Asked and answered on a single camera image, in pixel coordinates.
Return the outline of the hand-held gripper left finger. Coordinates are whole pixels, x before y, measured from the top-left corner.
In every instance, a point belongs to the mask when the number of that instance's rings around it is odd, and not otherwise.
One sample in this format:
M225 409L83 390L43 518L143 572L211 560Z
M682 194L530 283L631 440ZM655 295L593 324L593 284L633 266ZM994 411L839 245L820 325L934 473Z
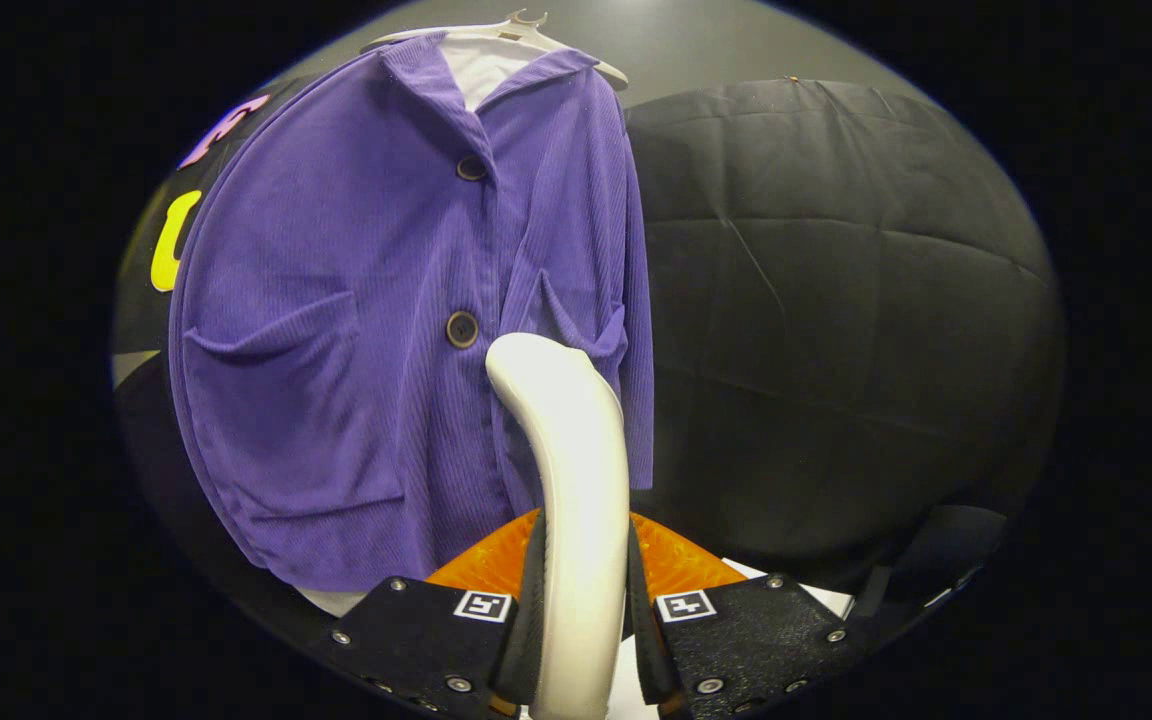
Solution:
M422 719L517 719L539 679L541 510L426 579L382 579L332 624L332 669Z

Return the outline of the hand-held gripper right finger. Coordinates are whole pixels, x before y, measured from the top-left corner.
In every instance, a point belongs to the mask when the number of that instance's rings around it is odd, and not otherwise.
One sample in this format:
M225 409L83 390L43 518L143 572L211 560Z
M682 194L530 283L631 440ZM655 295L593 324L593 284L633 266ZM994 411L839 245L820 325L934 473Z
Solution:
M641 514L627 569L641 692L662 719L768 719L872 647L795 579L746 577Z

